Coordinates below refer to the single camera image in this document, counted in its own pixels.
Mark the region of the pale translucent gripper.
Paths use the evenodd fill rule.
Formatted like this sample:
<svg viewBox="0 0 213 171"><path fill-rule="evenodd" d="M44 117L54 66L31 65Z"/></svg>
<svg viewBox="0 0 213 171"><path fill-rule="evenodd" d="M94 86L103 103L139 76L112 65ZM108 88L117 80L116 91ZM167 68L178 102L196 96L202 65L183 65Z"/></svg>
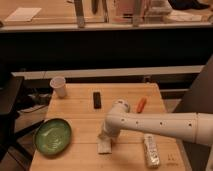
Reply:
<svg viewBox="0 0 213 171"><path fill-rule="evenodd" d="M101 127L101 132L98 134L98 137L101 139L104 139L106 137L114 138L115 137L114 127L104 122Z"/></svg>

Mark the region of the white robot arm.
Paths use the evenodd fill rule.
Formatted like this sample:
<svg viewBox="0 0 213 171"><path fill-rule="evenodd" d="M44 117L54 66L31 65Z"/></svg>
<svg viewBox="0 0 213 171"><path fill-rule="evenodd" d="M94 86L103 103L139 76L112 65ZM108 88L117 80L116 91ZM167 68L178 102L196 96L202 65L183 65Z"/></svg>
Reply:
<svg viewBox="0 0 213 171"><path fill-rule="evenodd" d="M98 135L99 154L112 152L111 144L121 130L139 131L209 146L211 151L205 171L213 171L213 114L135 114L129 110L130 106L125 100L114 102Z"/></svg>

